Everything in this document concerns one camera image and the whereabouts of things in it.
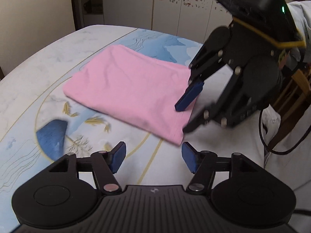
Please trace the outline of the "wooden chair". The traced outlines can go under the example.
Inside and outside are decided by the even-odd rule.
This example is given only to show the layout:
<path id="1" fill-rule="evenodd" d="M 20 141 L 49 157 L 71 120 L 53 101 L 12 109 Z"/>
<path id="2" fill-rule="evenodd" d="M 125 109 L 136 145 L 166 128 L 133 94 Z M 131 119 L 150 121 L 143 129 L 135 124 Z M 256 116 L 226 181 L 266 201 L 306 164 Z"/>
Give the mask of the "wooden chair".
<path id="1" fill-rule="evenodd" d="M 283 80 L 282 91 L 272 108 L 280 115 L 277 134 L 268 147 L 274 149 L 295 127 L 310 106 L 310 63 L 298 69 L 291 78 Z"/>

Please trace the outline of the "pink Mickey t-shirt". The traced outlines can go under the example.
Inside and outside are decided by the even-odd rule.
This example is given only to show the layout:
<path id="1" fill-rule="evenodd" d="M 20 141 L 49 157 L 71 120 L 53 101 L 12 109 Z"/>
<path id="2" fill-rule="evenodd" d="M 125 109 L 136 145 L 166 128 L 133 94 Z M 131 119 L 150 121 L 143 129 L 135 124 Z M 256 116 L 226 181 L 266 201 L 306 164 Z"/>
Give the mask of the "pink Mickey t-shirt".
<path id="1" fill-rule="evenodd" d="M 190 70 L 112 45 L 91 59 L 63 86 L 65 96 L 90 109 L 180 145 L 194 104 L 177 112 Z"/>

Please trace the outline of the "white speckled cabinets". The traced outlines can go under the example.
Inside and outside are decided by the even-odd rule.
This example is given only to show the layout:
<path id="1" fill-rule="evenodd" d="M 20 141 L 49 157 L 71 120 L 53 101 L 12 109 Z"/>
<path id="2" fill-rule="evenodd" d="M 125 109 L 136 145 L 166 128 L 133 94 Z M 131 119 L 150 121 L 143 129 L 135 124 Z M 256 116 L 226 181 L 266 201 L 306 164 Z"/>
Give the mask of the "white speckled cabinets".
<path id="1" fill-rule="evenodd" d="M 216 0 L 103 0 L 106 25 L 143 28 L 204 43 L 232 15 Z"/>

